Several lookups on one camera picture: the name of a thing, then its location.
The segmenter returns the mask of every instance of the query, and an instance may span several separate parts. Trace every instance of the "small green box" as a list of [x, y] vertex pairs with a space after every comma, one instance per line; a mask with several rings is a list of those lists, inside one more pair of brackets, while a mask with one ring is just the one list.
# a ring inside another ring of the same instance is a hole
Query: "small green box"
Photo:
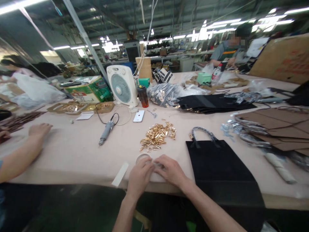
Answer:
[[150, 80], [149, 78], [139, 78], [138, 82], [140, 85], [145, 86], [146, 88], [148, 88], [150, 86]]
[[111, 91], [101, 76], [94, 76], [86, 85], [65, 88], [77, 101], [86, 103], [112, 102]]
[[210, 83], [211, 82], [211, 74], [206, 72], [199, 72], [197, 75], [197, 80], [199, 84]]

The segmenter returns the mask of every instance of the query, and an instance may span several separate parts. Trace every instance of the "factory floor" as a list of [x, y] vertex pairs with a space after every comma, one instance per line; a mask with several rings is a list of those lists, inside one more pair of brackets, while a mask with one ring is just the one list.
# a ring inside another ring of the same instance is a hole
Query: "factory floor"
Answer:
[[[28, 224], [27, 232], [110, 232], [125, 196], [121, 189], [94, 185], [50, 186]], [[160, 194], [144, 193], [136, 209], [151, 218]], [[303, 231], [309, 228], [309, 212], [296, 210], [266, 211], [266, 218], [274, 221], [281, 232]], [[148, 231], [133, 219], [132, 231]]]

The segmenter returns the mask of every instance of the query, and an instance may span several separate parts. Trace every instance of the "fan grille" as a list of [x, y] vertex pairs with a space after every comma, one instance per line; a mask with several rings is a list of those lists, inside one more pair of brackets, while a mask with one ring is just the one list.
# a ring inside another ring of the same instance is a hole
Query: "fan grille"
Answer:
[[114, 94], [120, 101], [128, 103], [131, 99], [131, 91], [125, 79], [118, 74], [114, 74], [111, 78], [111, 82]]

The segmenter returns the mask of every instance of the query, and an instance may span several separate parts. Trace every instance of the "smartphone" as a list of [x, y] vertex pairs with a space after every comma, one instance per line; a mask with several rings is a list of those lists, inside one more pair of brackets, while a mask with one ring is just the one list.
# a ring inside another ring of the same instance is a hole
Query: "smartphone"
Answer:
[[137, 111], [133, 119], [133, 122], [142, 122], [144, 113], [145, 111]]

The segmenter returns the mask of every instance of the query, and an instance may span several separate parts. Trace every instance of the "metal pole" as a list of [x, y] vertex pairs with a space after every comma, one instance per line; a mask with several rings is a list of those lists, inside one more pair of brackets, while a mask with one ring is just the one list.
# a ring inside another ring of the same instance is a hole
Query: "metal pole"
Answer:
[[105, 81], [110, 86], [109, 81], [108, 81], [108, 77], [107, 77], [107, 73], [105, 72], [104, 67], [103, 67], [103, 65], [102, 65], [102, 63], [101, 63], [101, 61], [100, 61], [96, 51], [92, 47], [90, 39], [89, 39], [89, 37], [88, 37], [88, 35], [87, 35], [83, 25], [81, 24], [80, 19], [78, 18], [77, 14], [76, 14], [76, 12], [74, 10], [74, 7], [73, 7], [73, 5], [71, 3], [71, 1], [70, 0], [63, 0], [63, 2], [65, 4], [65, 6], [67, 7], [67, 9], [68, 9], [68, 11], [69, 11], [73, 21], [75, 22], [78, 30], [80, 31], [80, 35], [83, 37], [84, 41], [88, 45], [88, 49], [90, 50], [94, 60], [96, 61], [96, 63], [98, 65], [101, 73], [103, 74], [103, 77], [104, 77]]

